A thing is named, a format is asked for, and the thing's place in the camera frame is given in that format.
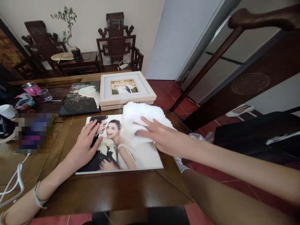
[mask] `red tile floor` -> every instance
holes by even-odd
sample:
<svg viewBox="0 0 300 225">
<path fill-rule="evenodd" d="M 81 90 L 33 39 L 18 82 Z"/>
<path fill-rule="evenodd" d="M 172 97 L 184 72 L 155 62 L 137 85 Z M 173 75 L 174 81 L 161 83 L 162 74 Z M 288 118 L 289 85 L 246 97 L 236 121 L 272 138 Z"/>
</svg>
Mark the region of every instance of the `red tile floor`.
<svg viewBox="0 0 300 225">
<path fill-rule="evenodd" d="M 169 109 L 174 102 L 181 95 L 182 91 L 175 85 L 175 81 L 169 80 L 148 80 L 153 91 L 157 95 L 157 99 L 154 101 L 154 105 L 159 106 L 163 110 Z M 184 101 L 177 107 L 175 110 L 178 115 L 183 119 L 188 117 L 193 113 L 199 106 L 192 103 L 187 97 Z M 198 129 L 196 132 L 203 135 L 204 137 L 208 132 L 215 132 L 218 126 L 225 124 L 240 122 L 236 117 L 226 117 L 220 116 L 216 120 L 206 124 L 205 126 Z M 246 195 L 249 195 L 265 204 L 268 204 L 274 208 L 277 208 L 289 215 L 297 216 L 299 215 L 300 209 L 281 200 L 280 198 L 271 195 L 261 189 L 258 189 L 244 181 L 240 181 L 235 177 L 232 177 L 226 173 L 223 173 L 214 168 L 191 162 L 187 164 L 188 167 L 193 169 L 196 172 L 204 174 L 214 180 L 224 183 L 240 192 L 243 192 Z M 286 165 L 294 169 L 300 170 L 300 164 L 291 163 Z M 196 204 L 186 205 L 185 206 L 189 221 L 191 225 L 213 225 L 209 218 L 202 212 L 202 210 Z M 86 221 L 92 219 L 92 214 L 79 214 L 79 215 L 66 215 L 60 217 L 46 217 L 34 219 L 30 224 L 31 225 L 81 225 Z"/>
</svg>

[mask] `framed wedding photo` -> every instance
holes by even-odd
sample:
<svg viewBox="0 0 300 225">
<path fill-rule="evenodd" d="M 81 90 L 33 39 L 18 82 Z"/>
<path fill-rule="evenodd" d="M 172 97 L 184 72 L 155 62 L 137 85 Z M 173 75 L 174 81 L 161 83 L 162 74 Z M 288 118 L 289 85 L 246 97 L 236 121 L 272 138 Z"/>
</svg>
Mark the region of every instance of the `framed wedding photo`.
<svg viewBox="0 0 300 225">
<path fill-rule="evenodd" d="M 153 104 L 156 94 L 140 71 L 101 75 L 102 110 L 122 108 L 128 102 Z"/>
</svg>

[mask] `white high heel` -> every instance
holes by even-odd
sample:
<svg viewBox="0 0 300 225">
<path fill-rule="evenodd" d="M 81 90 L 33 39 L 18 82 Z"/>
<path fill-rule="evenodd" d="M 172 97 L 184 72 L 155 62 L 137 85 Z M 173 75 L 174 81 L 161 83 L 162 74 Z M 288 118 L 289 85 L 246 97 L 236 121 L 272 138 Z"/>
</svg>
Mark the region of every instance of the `white high heel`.
<svg viewBox="0 0 300 225">
<path fill-rule="evenodd" d="M 235 110 L 235 109 L 242 109 L 242 108 L 245 108 L 245 110 L 242 111 L 241 113 L 233 112 L 233 110 Z M 235 109 L 233 109 L 230 112 L 227 112 L 225 114 L 225 116 L 227 116 L 227 117 L 238 117 L 239 115 L 242 115 L 243 113 L 250 113 L 254 110 L 254 106 L 253 105 L 248 105 L 247 103 L 244 103 L 244 104 L 240 105 L 239 107 L 236 107 Z"/>
</svg>

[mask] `vase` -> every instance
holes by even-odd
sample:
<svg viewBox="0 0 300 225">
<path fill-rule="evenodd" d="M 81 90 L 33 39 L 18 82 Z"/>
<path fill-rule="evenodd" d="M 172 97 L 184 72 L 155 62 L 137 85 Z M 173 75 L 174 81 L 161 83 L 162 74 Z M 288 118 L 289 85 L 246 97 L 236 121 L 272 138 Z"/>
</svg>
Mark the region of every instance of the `vase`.
<svg viewBox="0 0 300 225">
<path fill-rule="evenodd" d="M 77 48 L 77 46 L 72 47 L 71 52 L 75 60 L 82 59 L 82 54 L 80 54 L 80 48 Z"/>
</svg>

